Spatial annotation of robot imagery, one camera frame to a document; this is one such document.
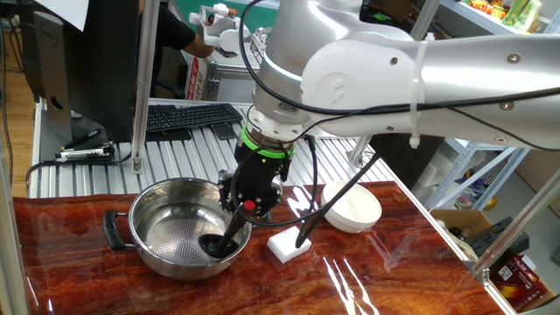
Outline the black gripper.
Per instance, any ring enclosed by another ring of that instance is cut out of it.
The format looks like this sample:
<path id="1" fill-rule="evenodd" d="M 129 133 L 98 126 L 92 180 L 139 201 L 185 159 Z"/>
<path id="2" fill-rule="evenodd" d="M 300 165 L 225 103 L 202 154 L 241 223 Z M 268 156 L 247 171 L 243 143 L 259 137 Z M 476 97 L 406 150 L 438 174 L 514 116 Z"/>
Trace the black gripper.
<path id="1" fill-rule="evenodd" d="M 255 217 L 264 217 L 273 207 L 283 201 L 283 187 L 273 181 L 277 176 L 282 181 L 288 177 L 292 152 L 273 151 L 258 146 L 237 146 L 234 158 L 238 163 L 236 175 L 233 171 L 221 170 L 218 178 L 220 205 L 230 214 L 236 212 L 233 202 L 233 181 L 235 196 L 241 200 L 256 202 Z"/>

